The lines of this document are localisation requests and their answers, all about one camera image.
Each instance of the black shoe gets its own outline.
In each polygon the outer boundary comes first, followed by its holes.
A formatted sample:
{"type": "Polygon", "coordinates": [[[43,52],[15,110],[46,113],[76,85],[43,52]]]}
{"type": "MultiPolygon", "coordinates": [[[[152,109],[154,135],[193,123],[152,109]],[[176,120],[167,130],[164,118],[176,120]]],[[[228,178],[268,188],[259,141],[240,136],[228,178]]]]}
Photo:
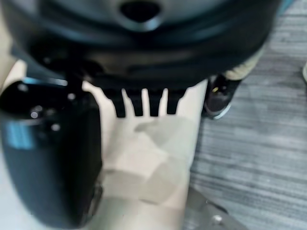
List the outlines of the black shoe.
{"type": "Polygon", "coordinates": [[[213,82],[208,82],[204,112],[209,118],[217,120],[228,112],[240,82],[227,80],[223,75],[218,75],[213,82]]]}

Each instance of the machine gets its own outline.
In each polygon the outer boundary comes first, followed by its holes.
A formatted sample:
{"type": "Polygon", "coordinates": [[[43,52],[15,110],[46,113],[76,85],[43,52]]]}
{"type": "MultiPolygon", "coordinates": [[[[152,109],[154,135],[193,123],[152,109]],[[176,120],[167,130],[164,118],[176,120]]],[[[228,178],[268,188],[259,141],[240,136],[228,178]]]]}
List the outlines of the machine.
{"type": "Polygon", "coordinates": [[[23,229],[179,230],[188,211],[245,230],[189,169],[206,79],[263,46],[280,0],[1,4],[22,77],[0,96],[3,184],[23,229]]]}

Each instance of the khaki pants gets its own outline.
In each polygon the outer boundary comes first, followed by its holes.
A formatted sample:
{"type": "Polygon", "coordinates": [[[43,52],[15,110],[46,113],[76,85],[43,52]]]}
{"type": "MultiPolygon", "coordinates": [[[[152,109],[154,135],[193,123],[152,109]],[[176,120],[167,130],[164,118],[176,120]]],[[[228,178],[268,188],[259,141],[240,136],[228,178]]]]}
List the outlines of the khaki pants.
{"type": "Polygon", "coordinates": [[[251,73],[252,70],[256,67],[262,55],[263,55],[263,48],[243,64],[233,68],[232,70],[226,71],[224,73],[224,76],[228,80],[232,81],[239,81],[246,78],[249,75],[249,73],[251,73]]]}

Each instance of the gray carpet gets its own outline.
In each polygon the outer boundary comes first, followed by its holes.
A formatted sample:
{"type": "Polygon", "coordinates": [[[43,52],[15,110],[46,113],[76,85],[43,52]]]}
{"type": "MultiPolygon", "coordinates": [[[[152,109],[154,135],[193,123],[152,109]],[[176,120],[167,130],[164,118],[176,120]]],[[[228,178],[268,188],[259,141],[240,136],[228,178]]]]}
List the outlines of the gray carpet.
{"type": "Polygon", "coordinates": [[[202,121],[191,185],[250,230],[307,229],[307,0],[280,18],[229,113],[202,121]]]}

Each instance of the black plastic housing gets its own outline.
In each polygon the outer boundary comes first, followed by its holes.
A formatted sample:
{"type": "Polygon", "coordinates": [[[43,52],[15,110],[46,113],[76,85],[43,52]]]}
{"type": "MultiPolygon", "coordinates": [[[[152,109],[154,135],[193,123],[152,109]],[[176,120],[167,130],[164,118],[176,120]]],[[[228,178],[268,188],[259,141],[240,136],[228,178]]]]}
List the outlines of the black plastic housing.
{"type": "Polygon", "coordinates": [[[68,93],[19,81],[0,97],[3,153],[16,191],[34,217],[61,229],[89,220],[102,169],[98,104],[90,93],[73,101],[68,93]]]}

